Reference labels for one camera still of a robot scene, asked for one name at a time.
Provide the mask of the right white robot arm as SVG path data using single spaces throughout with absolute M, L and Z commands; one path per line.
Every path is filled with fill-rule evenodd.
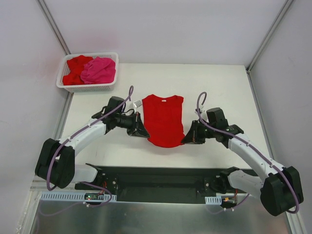
M 255 176 L 237 167 L 222 171 L 211 183 L 217 193 L 229 193 L 233 189 L 242 190 L 260 199 L 264 208 L 273 216 L 283 212 L 296 214 L 303 202 L 303 192 L 298 170 L 285 167 L 261 153 L 237 125 L 229 125 L 221 108 L 207 112 L 207 120 L 194 120 L 183 144 L 203 144 L 214 138 L 227 149 L 241 157 L 256 173 Z

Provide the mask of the white plastic basket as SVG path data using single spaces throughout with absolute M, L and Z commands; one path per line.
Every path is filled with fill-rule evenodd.
M 112 82 L 104 83 L 104 84 L 81 84 L 81 85 L 64 85 L 63 77 L 70 74 L 71 70 L 68 66 L 67 61 L 78 56 L 85 56 L 85 57 L 92 57 L 96 59 L 99 58 L 109 58 L 115 62 L 115 76 Z M 114 89 L 114 85 L 117 81 L 117 72 L 118 72 L 118 64 L 119 64 L 119 57 L 118 54 L 115 52 L 101 52 L 101 53 L 83 53 L 83 54 L 69 54 L 66 55 L 62 62 L 58 72 L 56 85 L 58 88 L 63 88 L 68 92 L 75 93 L 75 92 L 97 92 L 97 91 L 111 91 Z

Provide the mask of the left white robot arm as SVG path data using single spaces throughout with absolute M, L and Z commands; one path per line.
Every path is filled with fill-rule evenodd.
M 130 115 L 124 112 L 125 100 L 111 97 L 101 111 L 94 114 L 88 123 L 71 136 L 58 140 L 44 141 L 35 167 L 35 175 L 54 187 L 65 188 L 70 183 L 81 183 L 91 189 L 99 189 L 103 183 L 101 168 L 86 163 L 77 165 L 75 157 L 99 137 L 108 134 L 115 127 L 126 129 L 131 137 L 149 138 L 139 112 Z

